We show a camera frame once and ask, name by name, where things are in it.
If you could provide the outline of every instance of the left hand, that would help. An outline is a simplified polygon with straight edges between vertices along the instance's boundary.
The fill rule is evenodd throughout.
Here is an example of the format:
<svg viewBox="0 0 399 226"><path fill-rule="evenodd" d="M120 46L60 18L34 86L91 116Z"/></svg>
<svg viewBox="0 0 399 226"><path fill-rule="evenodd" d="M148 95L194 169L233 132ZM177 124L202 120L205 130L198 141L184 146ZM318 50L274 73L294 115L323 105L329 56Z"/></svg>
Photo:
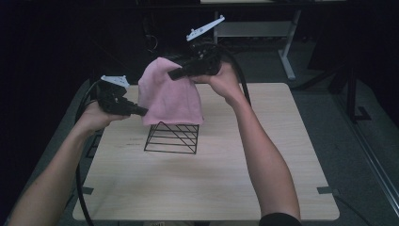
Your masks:
<svg viewBox="0 0 399 226"><path fill-rule="evenodd" d="M76 127L81 132L93 134L95 131L104 129L111 121L121 121L130 116L112 115L103 112L97 102L93 102L86 107L85 112L76 123Z"/></svg>

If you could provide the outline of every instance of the forearm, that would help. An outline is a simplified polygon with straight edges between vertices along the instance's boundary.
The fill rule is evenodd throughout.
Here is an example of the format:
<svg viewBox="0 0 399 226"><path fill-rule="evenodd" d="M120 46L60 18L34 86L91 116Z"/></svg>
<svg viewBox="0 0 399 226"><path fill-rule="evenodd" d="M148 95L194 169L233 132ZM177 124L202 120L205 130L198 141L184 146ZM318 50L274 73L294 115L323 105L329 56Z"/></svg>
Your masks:
<svg viewBox="0 0 399 226"><path fill-rule="evenodd" d="M243 95L230 100L243 141L247 168L262 215L281 212L298 219L299 206L291 173Z"/></svg>
<svg viewBox="0 0 399 226"><path fill-rule="evenodd" d="M20 198L9 225L56 225L87 137L88 133L71 130L49 166Z"/></svg>

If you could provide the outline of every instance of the black sleeve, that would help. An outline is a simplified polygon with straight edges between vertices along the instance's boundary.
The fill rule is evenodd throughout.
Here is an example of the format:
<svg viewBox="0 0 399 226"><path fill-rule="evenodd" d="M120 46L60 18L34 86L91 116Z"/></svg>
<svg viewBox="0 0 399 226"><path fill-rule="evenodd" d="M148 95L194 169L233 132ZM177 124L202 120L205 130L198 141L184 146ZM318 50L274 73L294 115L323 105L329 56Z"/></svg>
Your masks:
<svg viewBox="0 0 399 226"><path fill-rule="evenodd" d="M261 218L259 226L301 226L302 224L291 215L275 213Z"/></svg>

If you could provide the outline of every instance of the hand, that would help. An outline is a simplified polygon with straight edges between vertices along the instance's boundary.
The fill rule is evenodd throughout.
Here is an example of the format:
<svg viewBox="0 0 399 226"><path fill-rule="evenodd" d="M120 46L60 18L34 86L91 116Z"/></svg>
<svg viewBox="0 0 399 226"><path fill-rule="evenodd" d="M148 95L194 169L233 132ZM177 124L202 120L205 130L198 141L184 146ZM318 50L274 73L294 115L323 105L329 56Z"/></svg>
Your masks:
<svg viewBox="0 0 399 226"><path fill-rule="evenodd" d="M93 134L95 131L108 126L111 121L121 121L130 116L112 115L105 113L97 102L93 102L86 107L75 127L83 133Z"/></svg>
<svg viewBox="0 0 399 226"><path fill-rule="evenodd" d="M207 83L220 96L226 99L231 105L233 100L244 97L240 86L238 85L237 75L230 63L222 62L220 71L217 75L193 76L191 79L199 83Z"/></svg>

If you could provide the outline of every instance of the right hand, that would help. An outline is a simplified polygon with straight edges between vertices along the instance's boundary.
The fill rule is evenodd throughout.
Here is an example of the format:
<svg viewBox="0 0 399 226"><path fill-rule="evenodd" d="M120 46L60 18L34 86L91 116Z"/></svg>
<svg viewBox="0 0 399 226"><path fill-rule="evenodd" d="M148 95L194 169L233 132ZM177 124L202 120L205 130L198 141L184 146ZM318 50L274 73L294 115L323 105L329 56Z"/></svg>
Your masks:
<svg viewBox="0 0 399 226"><path fill-rule="evenodd" d="M244 94L238 85L237 75L230 63L221 62L220 71L217 75L199 75L191 79L199 83L207 83L220 96L226 99L231 105L232 101L244 97Z"/></svg>

